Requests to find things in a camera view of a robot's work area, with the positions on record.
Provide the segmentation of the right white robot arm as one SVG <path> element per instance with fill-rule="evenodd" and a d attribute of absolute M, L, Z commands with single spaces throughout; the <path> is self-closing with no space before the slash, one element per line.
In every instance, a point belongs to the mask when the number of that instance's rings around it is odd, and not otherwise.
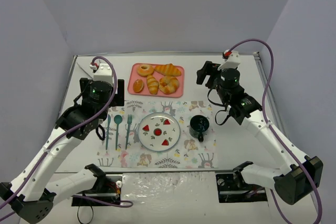
<path fill-rule="evenodd" d="M 220 69 L 218 64 L 206 61 L 196 73 L 199 85 L 209 77 L 205 85 L 210 90 L 216 90 L 221 100 L 219 106 L 228 112 L 227 118 L 234 119 L 249 131 L 275 161 L 274 169 L 250 161 L 238 165 L 233 170 L 238 187 L 258 185 L 272 189 L 289 205 L 294 205 L 319 187 L 323 162 L 294 146 L 264 116 L 262 105 L 239 84 L 237 68 Z"/>

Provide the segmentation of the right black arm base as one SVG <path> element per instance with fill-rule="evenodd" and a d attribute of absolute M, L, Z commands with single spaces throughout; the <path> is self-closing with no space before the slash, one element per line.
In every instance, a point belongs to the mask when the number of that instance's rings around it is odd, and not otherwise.
<path fill-rule="evenodd" d="M 218 201 L 221 204 L 266 202 L 267 195 L 258 185 L 239 185 L 232 172 L 216 172 Z"/>

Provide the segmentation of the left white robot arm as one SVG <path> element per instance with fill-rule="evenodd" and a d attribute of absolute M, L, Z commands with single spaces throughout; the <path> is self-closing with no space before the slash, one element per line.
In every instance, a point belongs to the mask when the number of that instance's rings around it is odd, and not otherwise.
<path fill-rule="evenodd" d="M 108 109 L 124 105 L 124 80 L 117 84 L 80 79 L 81 104 L 74 103 L 57 120 L 49 139 L 11 182 L 1 183 L 1 199 L 28 223 L 39 223 L 59 202 L 86 190 L 100 190 L 110 180 L 95 164 L 78 173 L 50 182 L 65 158 L 89 135 L 97 132 Z"/>

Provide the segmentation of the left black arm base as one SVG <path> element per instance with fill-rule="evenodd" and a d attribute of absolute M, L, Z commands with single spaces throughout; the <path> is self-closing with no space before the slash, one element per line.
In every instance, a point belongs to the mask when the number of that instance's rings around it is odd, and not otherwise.
<path fill-rule="evenodd" d="M 94 186 L 91 189 L 81 191 L 76 195 L 90 197 L 110 204 L 121 205 L 121 187 L 121 175 L 107 175 L 104 180 L 98 179 L 98 181 L 95 182 Z M 75 197 L 71 200 L 71 206 L 103 207 L 105 205 L 92 200 Z"/>

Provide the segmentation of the teal knife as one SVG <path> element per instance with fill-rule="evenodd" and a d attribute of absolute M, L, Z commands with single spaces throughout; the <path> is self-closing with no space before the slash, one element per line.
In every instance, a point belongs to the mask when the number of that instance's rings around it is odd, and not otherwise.
<path fill-rule="evenodd" d="M 105 150 L 108 150 L 108 145 L 109 145 L 109 129 L 110 129 L 110 123 L 111 123 L 111 116 L 108 114 L 107 117 L 107 124 L 106 124 L 106 140 L 105 140 L 105 144 L 106 144 L 106 148 Z"/>

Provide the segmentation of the teal spoon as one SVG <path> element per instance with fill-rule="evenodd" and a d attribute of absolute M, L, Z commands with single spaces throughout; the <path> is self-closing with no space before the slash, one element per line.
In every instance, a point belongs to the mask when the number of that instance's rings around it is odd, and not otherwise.
<path fill-rule="evenodd" d="M 114 123 L 116 124 L 116 133 L 115 133 L 115 150 L 118 149 L 118 138 L 119 138 L 119 125 L 122 123 L 123 118 L 121 115 L 116 115 L 114 117 Z"/>

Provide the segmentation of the large striped croissant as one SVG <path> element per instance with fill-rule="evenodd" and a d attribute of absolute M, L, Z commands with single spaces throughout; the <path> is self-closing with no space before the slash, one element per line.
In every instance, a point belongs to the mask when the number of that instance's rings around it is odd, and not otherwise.
<path fill-rule="evenodd" d="M 154 70 L 164 76 L 178 77 L 182 75 L 179 68 L 171 63 L 166 65 L 157 65 L 154 67 Z"/>

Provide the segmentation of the sesame bun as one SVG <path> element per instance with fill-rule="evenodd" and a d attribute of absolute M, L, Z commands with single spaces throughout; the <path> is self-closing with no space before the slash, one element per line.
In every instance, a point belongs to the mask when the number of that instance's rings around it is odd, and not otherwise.
<path fill-rule="evenodd" d="M 143 80 L 141 80 L 141 79 L 136 79 L 136 80 L 134 81 L 132 87 L 133 87 L 133 91 L 134 91 L 135 93 L 140 93 L 140 92 L 142 92 L 143 89 L 144 89 L 144 82 L 143 82 Z"/>

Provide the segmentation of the teal fork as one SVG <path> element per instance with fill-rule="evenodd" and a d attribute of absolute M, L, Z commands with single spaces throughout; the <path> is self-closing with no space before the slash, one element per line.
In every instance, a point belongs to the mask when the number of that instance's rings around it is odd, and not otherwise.
<path fill-rule="evenodd" d="M 127 150 L 127 148 L 128 148 L 131 124 L 132 124 L 132 115 L 129 114 L 128 117 L 127 117 L 127 134 L 126 134 L 126 137 L 125 137 L 125 150 Z"/>

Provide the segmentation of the small striped croissant roll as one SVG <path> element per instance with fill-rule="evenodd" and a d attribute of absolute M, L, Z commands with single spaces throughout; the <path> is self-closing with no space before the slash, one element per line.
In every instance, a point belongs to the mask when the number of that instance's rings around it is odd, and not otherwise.
<path fill-rule="evenodd" d="M 159 90 L 159 82 L 153 75 L 148 75 L 146 77 L 147 88 L 150 94 L 156 95 Z"/>

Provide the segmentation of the dark green mug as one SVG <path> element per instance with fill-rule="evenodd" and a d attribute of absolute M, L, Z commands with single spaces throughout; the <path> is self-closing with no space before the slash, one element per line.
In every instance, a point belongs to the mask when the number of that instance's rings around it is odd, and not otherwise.
<path fill-rule="evenodd" d="M 195 115 L 190 120 L 189 132 L 199 142 L 204 142 L 204 135 L 209 129 L 209 120 L 203 115 Z"/>

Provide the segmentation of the patterned floral placemat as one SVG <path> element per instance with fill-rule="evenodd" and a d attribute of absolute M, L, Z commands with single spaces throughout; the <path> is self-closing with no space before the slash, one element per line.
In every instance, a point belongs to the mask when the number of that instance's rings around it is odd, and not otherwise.
<path fill-rule="evenodd" d="M 97 164 L 120 168 L 218 168 L 213 125 L 200 142 L 189 131 L 192 117 L 212 124 L 206 101 L 137 101 L 112 107 L 103 123 L 105 139 L 97 147 Z"/>

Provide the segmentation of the white watermelon plate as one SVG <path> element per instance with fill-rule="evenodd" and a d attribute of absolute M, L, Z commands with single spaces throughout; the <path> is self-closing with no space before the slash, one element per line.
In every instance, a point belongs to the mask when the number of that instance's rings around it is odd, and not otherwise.
<path fill-rule="evenodd" d="M 166 152 L 179 141 L 181 129 L 178 121 L 164 112 L 145 116 L 138 125 L 141 145 L 153 152 Z"/>

